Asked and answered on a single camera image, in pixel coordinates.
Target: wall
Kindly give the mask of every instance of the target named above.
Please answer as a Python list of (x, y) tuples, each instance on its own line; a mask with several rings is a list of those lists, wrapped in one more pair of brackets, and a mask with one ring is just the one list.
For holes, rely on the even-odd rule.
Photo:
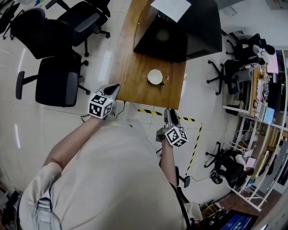
[(288, 47), (288, 10), (270, 10), (265, 0), (245, 0), (234, 4), (233, 8), (237, 12), (234, 16), (219, 11), (224, 31), (259, 33), (272, 46)]

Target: black and yellow tape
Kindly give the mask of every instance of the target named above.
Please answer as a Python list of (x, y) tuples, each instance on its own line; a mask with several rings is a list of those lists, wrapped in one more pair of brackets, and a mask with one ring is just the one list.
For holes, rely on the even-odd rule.
[[(164, 114), (159, 113), (159, 112), (155, 112), (155, 111), (151, 111), (151, 110), (143, 110), (143, 109), (138, 109), (138, 112), (143, 112), (143, 113), (150, 113), (150, 114), (154, 114), (154, 115), (158, 115), (158, 116), (164, 116)], [(187, 117), (179, 117), (180, 120), (189, 120), (189, 121), (195, 121), (193, 118), (187, 118)]]
[(191, 161), (190, 161), (190, 163), (189, 163), (189, 166), (188, 166), (188, 168), (187, 168), (187, 172), (186, 172), (186, 174), (185, 174), (186, 176), (187, 176), (188, 171), (189, 171), (189, 169), (190, 169), (190, 167), (191, 167), (191, 164), (192, 164), (192, 161), (193, 161), (195, 152), (196, 152), (196, 148), (197, 148), (197, 145), (198, 145), (198, 141), (199, 141), (199, 138), (200, 138), (200, 134), (201, 134), (202, 127), (203, 127), (203, 123), (201, 123), (200, 129), (199, 129), (199, 132), (198, 132), (198, 137), (197, 137), (197, 141), (196, 141), (196, 144), (195, 144), (195, 147), (194, 147), (194, 152), (193, 152), (193, 154), (192, 154), (192, 159), (191, 159)]

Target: person's left arm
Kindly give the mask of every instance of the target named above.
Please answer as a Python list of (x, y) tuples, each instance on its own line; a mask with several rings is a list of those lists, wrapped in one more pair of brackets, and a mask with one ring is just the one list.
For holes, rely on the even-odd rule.
[(44, 166), (50, 162), (58, 164), (63, 170), (70, 160), (83, 147), (88, 139), (101, 127), (102, 119), (91, 117), (61, 140), (49, 153)]

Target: white paper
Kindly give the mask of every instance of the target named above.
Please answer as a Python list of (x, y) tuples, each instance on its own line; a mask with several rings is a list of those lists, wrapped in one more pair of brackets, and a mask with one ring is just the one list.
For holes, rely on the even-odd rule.
[(186, 0), (155, 0), (151, 5), (175, 22), (178, 22), (191, 3)]

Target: chair armrest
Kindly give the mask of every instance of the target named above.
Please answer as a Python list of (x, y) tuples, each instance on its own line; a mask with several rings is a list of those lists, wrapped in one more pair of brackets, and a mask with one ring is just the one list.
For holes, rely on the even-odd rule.
[(90, 26), (92, 26), (98, 19), (100, 18), (100, 15), (98, 13), (94, 13), (89, 18), (87, 18), (85, 21), (83, 21), (80, 25), (78, 25), (74, 31), (81, 33)]
[(63, 0), (51, 0), (47, 3), (45, 6), (46, 9), (49, 9), (51, 6), (53, 6), (55, 3), (59, 4), (64, 10), (68, 11), (70, 8), (69, 6), (63, 1)]
[(18, 100), (22, 99), (22, 88), (25, 72), (21, 71), (18, 73), (17, 83), (16, 83), (16, 98)]

